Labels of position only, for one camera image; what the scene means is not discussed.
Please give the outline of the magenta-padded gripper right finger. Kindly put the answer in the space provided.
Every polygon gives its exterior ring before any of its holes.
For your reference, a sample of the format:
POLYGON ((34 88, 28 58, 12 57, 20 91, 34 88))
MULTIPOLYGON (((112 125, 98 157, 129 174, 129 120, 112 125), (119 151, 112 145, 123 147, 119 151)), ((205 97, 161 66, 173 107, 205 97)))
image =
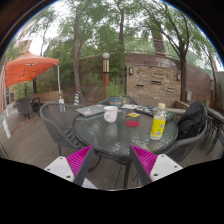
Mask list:
POLYGON ((143 185, 148 185, 182 169, 167 155, 155 155, 138 146, 131 145, 129 154, 143 185))

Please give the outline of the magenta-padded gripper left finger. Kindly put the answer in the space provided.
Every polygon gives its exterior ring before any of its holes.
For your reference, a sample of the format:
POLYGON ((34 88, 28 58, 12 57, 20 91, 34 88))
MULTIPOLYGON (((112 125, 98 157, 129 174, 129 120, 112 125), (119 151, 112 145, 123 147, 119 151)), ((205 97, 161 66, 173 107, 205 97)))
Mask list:
POLYGON ((95 189, 95 186, 86 178, 93 155, 93 146, 89 145, 68 157, 57 157, 45 168, 45 171, 83 188, 95 189))

